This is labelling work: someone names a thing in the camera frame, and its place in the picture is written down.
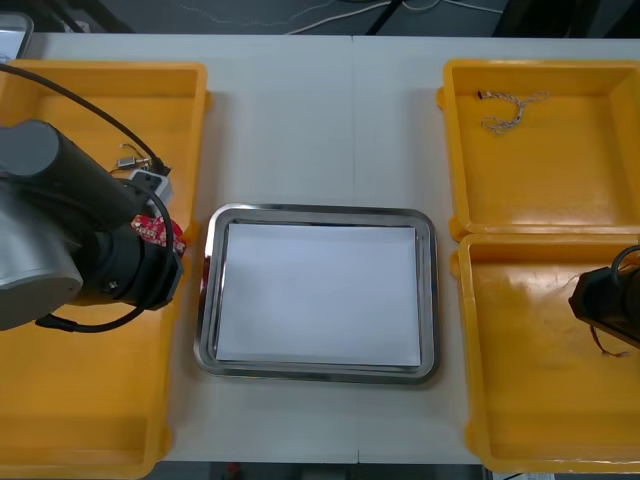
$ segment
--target black cable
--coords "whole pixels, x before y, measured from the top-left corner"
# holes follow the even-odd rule
[[[637,251],[640,251],[640,245],[633,245],[622,250],[616,255],[616,258],[613,259],[613,263],[611,264],[611,279],[616,287],[620,287],[620,263],[622,263],[622,260],[624,260],[627,255]]]
[[[79,333],[103,333],[108,332],[110,330],[114,330],[123,325],[126,325],[134,318],[140,316],[142,312],[145,311],[148,307],[150,307],[155,301],[156,297],[160,294],[160,290],[165,284],[166,279],[168,278],[171,272],[171,266],[173,264],[173,247],[175,244],[175,236],[173,233],[173,224],[171,223],[171,217],[169,216],[169,211],[165,204],[160,200],[160,198],[150,189],[146,187],[142,187],[140,185],[136,185],[131,180],[120,178],[118,179],[123,184],[128,187],[135,188],[140,192],[149,196],[149,198],[153,201],[155,206],[160,211],[160,215],[164,220],[165,231],[166,231],[166,244],[165,244],[165,261],[162,266],[162,270],[160,275],[158,276],[158,280],[154,284],[153,288],[149,290],[147,296],[143,298],[140,302],[140,305],[135,307],[126,315],[118,318],[117,320],[113,320],[112,322],[103,323],[101,325],[82,325],[73,320],[67,320],[66,318],[61,318],[56,315],[49,314],[46,317],[42,317],[36,320],[36,325],[45,328],[52,328],[55,330],[63,330],[66,332],[79,332]]]
[[[378,19],[371,25],[371,28],[367,30],[366,35],[375,35],[382,28],[382,26],[387,23],[387,20],[391,18],[391,15],[395,13],[395,11],[400,8],[403,0],[391,0],[391,3],[387,5],[384,11],[380,14]]]
[[[124,126],[118,120],[116,120],[111,115],[109,115],[107,112],[105,112],[104,110],[98,108],[93,103],[85,100],[80,95],[77,95],[77,94],[73,93],[71,90],[67,90],[66,88],[62,87],[61,85],[58,85],[57,83],[52,82],[51,80],[49,80],[47,78],[44,78],[44,77],[38,75],[37,73],[33,73],[33,72],[28,71],[28,70],[24,70],[22,68],[13,67],[11,65],[0,63],[0,72],[9,73],[11,75],[16,75],[18,77],[26,78],[27,80],[31,80],[32,82],[39,83],[40,85],[42,85],[44,87],[47,87],[47,88],[53,90],[54,92],[59,93],[60,95],[63,95],[65,97],[69,98],[70,100],[73,100],[78,105],[83,106],[84,108],[86,108],[90,112],[95,113],[100,118],[102,118],[103,120],[109,122],[111,125],[113,125],[118,130],[120,130],[122,133],[124,133],[126,136],[128,136],[136,144],[138,144],[138,146],[142,150],[144,150],[147,153],[147,155],[149,155],[149,158],[151,158],[151,164],[154,165],[154,171],[156,171],[156,173],[160,173],[162,175],[167,175],[169,173],[168,167],[166,167],[164,165],[164,163],[162,163],[162,160],[160,160],[160,158],[153,152],[153,150],[151,150],[151,148],[140,139],[140,137],[138,137],[129,128]]]
[[[62,5],[59,5],[55,0],[41,0],[49,10],[51,10],[60,20],[67,24],[67,26],[74,33],[84,33],[84,30],[76,23],[76,21],[67,13]]]

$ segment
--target small metal part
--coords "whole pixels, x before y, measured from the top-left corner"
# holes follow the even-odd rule
[[[151,165],[151,159],[149,157],[145,157],[140,153],[134,145],[130,143],[121,143],[120,148],[129,148],[135,152],[135,156],[124,157],[116,161],[116,168],[113,171],[118,170],[133,170],[134,168],[141,168],[143,170],[148,170]]]
[[[494,117],[492,115],[487,115],[482,119],[482,126],[487,130],[495,133],[496,135],[503,135],[522,121],[522,116],[527,105],[529,105],[530,103],[544,102],[549,97],[549,92],[545,90],[535,92],[525,100],[519,100],[514,95],[510,95],[508,93],[478,91],[478,98],[480,98],[480,100],[485,100],[487,98],[497,98],[500,100],[511,102],[518,107],[518,113],[513,120],[507,121]]]
[[[116,280],[111,280],[109,283],[107,283],[107,286],[105,287],[105,293],[110,293],[113,292],[116,288],[118,288],[118,282]]]

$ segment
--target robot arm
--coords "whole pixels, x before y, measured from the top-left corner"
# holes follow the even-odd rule
[[[67,303],[116,302],[139,313],[171,300],[183,271],[171,223],[170,250],[130,226],[148,210],[151,176],[125,186],[40,121],[0,128],[0,145],[0,330],[40,319],[93,331],[49,314]]]

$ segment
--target stainless steel tray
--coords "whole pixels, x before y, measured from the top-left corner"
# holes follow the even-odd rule
[[[228,231],[229,225],[234,223],[415,229],[420,365],[337,365],[217,359]],[[198,363],[205,371],[223,376],[404,384],[422,383],[436,372],[440,357],[436,240],[433,224],[422,213],[387,208],[229,204],[221,207],[209,221],[204,253],[208,266],[201,283],[194,350]]]

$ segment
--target metal tray rim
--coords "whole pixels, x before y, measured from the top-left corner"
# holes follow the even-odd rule
[[[234,377],[266,377],[266,378],[287,378],[287,379],[301,379],[301,380],[323,380],[323,381],[343,381],[343,382],[356,382],[356,383],[404,383],[404,384],[418,384],[425,382],[432,377],[438,370],[440,364],[440,342],[439,342],[439,308],[438,308],[438,278],[437,278],[437,248],[435,239],[435,230],[433,223],[422,212],[410,209],[395,209],[395,208],[376,208],[376,207],[343,207],[343,206],[320,206],[320,205],[280,205],[280,204],[244,204],[244,203],[230,203],[220,207],[211,217],[208,223],[205,257],[210,254],[211,261],[209,268],[204,272],[204,277],[213,285],[215,282],[219,270],[219,260],[216,252],[216,245],[219,247],[219,243],[215,244],[214,237],[216,229],[220,226],[220,222],[223,222],[224,229],[226,231],[226,225],[221,220],[224,216],[229,216],[229,212],[238,210],[238,212],[247,211],[260,211],[267,215],[284,215],[286,212],[291,212],[295,215],[309,214],[313,215],[360,215],[369,217],[396,217],[398,219],[410,218],[415,222],[419,222],[424,225],[424,233],[428,241],[428,259],[421,258],[421,266],[428,260],[428,279],[430,290],[430,302],[428,305],[423,304],[423,308],[430,306],[429,313],[431,317],[430,325],[430,339],[433,351],[433,358],[429,363],[422,363],[418,367],[395,367],[395,366],[370,366],[370,365],[335,365],[335,364],[311,364],[311,363],[295,363],[295,362],[243,362],[243,361],[223,361],[217,360],[211,354],[209,350],[209,340],[211,339],[212,329],[217,328],[217,319],[213,319],[213,300],[210,297],[215,297],[215,289],[218,288],[214,285],[212,295],[207,295],[207,289],[203,288],[205,282],[201,283],[200,289],[200,308],[198,315],[198,326],[194,340],[194,353],[198,365],[207,373],[219,376],[234,376]],[[321,222],[309,220],[307,223]],[[266,223],[281,223],[287,222],[274,222],[266,221]],[[345,225],[351,225],[350,222],[340,222]],[[378,224],[386,225],[385,223],[364,223],[364,224]],[[224,256],[224,252],[221,250],[220,256]],[[426,277],[426,272],[420,269],[422,275]],[[420,316],[420,328],[421,328],[421,351],[424,348],[424,336],[426,328],[424,325],[424,315]]]

